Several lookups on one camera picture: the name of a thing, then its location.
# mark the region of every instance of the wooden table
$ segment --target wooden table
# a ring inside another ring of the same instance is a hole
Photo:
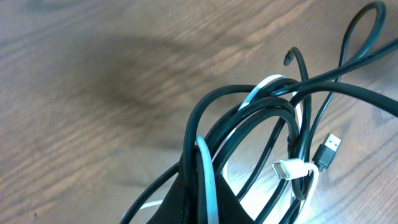
[[[274,73],[299,79],[295,62],[282,64],[292,46],[310,77],[335,68],[346,27],[367,2],[0,1],[0,223],[117,223],[178,161],[187,119],[203,95]],[[398,3],[386,4],[378,45],[398,37]],[[356,28],[351,55],[374,15]],[[397,60],[393,53],[343,81],[398,99]],[[211,105],[199,133],[244,97]],[[313,95],[314,115],[325,97]],[[232,156],[233,190],[248,178],[275,121],[256,128]],[[312,153],[329,132],[343,143],[321,174],[308,222],[398,223],[398,119],[337,95]],[[253,217],[276,188],[269,164],[287,157],[286,135],[242,202]],[[271,223],[289,196],[287,190]],[[134,221],[155,210],[141,210]]]

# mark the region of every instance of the white plastic connector housing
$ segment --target white plastic connector housing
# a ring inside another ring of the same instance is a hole
[[[301,159],[288,159],[272,165],[278,179],[292,180],[308,175],[308,167]]]

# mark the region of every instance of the black usb connector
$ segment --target black usb connector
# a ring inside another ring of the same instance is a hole
[[[323,168],[327,169],[330,166],[340,143],[341,140],[330,133],[326,136],[323,143],[319,145],[315,155],[312,157],[312,161],[318,166],[319,172],[321,172]]]

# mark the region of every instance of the wood grain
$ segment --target wood grain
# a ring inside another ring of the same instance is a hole
[[[292,46],[311,77],[335,68],[345,29],[367,2],[0,1],[0,223],[117,223],[178,161],[187,119],[203,95],[274,73],[299,79],[296,65],[282,64]],[[379,45],[398,37],[398,4],[386,4]],[[358,24],[351,54],[374,15]],[[343,80],[398,100],[397,59],[393,53]],[[314,114],[325,96],[313,96]],[[199,133],[243,98],[211,105]],[[274,123],[257,127],[232,156],[233,190],[248,178]],[[312,151],[329,132],[343,144],[320,177],[308,222],[397,223],[398,119],[337,95]],[[287,157],[285,136],[269,163]],[[242,201],[250,216],[276,184],[266,166]],[[279,220],[289,195],[267,221]],[[140,211],[134,223],[154,211]]]

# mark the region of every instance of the black cable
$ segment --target black cable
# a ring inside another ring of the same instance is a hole
[[[373,28],[361,48],[346,62],[349,38],[351,37],[354,27],[365,15],[365,13],[372,9],[376,10],[376,20]],[[213,166],[215,170],[215,176],[217,177],[239,143],[249,132],[252,131],[254,127],[271,116],[280,117],[271,133],[268,143],[266,144],[255,169],[246,181],[243,188],[237,194],[236,197],[238,200],[241,200],[245,196],[257,179],[285,123],[287,123],[289,130],[289,138],[287,140],[288,157],[300,158],[304,159],[305,161],[309,161],[310,146],[313,136],[335,93],[341,93],[352,96],[359,100],[363,100],[367,103],[377,106],[384,111],[387,111],[395,117],[398,117],[398,102],[395,100],[371,90],[346,83],[340,83],[342,75],[367,65],[398,49],[398,39],[395,39],[382,46],[380,49],[374,50],[373,53],[369,53],[371,47],[375,44],[377,38],[380,36],[385,21],[386,7],[384,3],[376,1],[363,7],[362,10],[360,10],[354,16],[347,28],[347,31],[345,32],[343,43],[341,45],[338,68],[313,78],[308,77],[304,59],[298,48],[292,47],[285,57],[284,65],[288,65],[294,58],[296,58],[302,79],[301,82],[287,78],[273,81],[263,88],[250,104],[241,110],[238,110],[240,104],[236,105],[226,114],[224,114],[210,129],[205,137],[205,141],[208,145],[211,156],[214,158]],[[182,175],[185,188],[188,191],[188,197],[186,197],[184,203],[184,205],[187,206],[183,212],[183,219],[187,220],[187,217],[197,217],[198,219],[196,222],[206,222],[204,219],[206,213],[204,202],[206,198],[203,198],[203,168],[197,164],[197,162],[200,161],[200,157],[195,156],[195,137],[197,134],[200,118],[207,106],[217,98],[232,93],[248,93],[253,88],[254,86],[252,85],[225,86],[210,92],[203,97],[202,100],[200,100],[200,102],[193,109],[187,123],[185,139],[183,143],[183,154],[180,163],[175,164],[166,173],[159,177],[151,186],[149,186],[144,193],[142,193],[142,195],[127,211],[121,223],[129,223],[131,218],[149,198],[149,196],[177,172]],[[296,91],[297,94],[290,101],[278,97],[293,91]],[[330,93],[318,111],[312,127],[310,127],[311,94],[319,91],[327,91]],[[297,123],[294,118],[294,107],[300,102],[303,102],[303,123],[302,128],[298,130]],[[226,140],[227,136],[234,128],[236,128],[235,132],[230,136],[229,139]],[[294,179],[292,181],[292,188],[296,199],[293,201],[292,205],[281,219],[281,223],[293,223],[295,221],[300,209],[300,202],[306,197],[310,182],[309,180],[311,178],[312,176],[307,176],[304,179]],[[266,203],[266,206],[262,209],[259,216],[256,218],[256,223],[262,223],[267,218],[268,214],[270,214],[271,210],[274,208],[275,204],[283,194],[287,184],[288,181],[286,180],[280,181],[272,197]],[[228,212],[221,211],[220,214],[221,216],[228,215]]]

